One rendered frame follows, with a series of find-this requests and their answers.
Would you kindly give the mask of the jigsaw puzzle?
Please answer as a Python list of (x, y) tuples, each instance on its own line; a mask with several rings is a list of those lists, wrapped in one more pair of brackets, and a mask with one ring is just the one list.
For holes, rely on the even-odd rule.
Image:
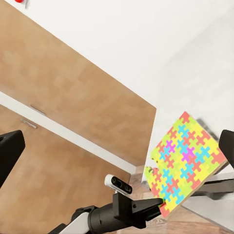
[(144, 173), (158, 207), (167, 219), (212, 175), (227, 163), (218, 142), (187, 111), (174, 123), (151, 152), (157, 167)]

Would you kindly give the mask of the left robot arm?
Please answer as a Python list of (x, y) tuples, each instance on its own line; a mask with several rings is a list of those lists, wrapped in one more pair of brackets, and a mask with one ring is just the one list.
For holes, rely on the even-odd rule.
[(131, 200), (132, 187), (112, 174), (105, 176), (104, 184), (116, 192), (112, 203), (78, 208), (68, 225), (61, 223), (49, 234), (104, 234), (132, 226), (143, 229), (146, 221), (161, 215), (162, 198)]

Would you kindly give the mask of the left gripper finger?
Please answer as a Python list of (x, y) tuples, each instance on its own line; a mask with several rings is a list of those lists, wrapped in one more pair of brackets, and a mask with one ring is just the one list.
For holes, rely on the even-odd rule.
[(143, 219), (146, 220), (146, 221), (150, 221), (150, 220), (156, 218), (159, 215), (161, 215), (161, 211), (160, 211), (158, 206), (156, 206), (156, 207), (152, 208), (151, 210), (148, 210), (148, 211), (141, 214)]
[(139, 221), (139, 218), (137, 215), (140, 215), (148, 210), (151, 210), (152, 208), (159, 206), (160, 204), (163, 204), (162, 198), (155, 198), (155, 199), (151, 198), (151, 199), (130, 201), (132, 220), (136, 222)]

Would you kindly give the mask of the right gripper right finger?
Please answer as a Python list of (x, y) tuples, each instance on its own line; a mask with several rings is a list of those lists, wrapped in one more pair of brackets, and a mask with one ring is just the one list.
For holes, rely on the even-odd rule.
[(223, 130), (218, 146), (234, 169), (234, 132)]

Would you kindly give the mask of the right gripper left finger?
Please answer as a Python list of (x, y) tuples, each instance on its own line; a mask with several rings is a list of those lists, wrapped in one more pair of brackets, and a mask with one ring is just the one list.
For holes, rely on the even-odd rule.
[(21, 130), (0, 135), (0, 188), (25, 149)]

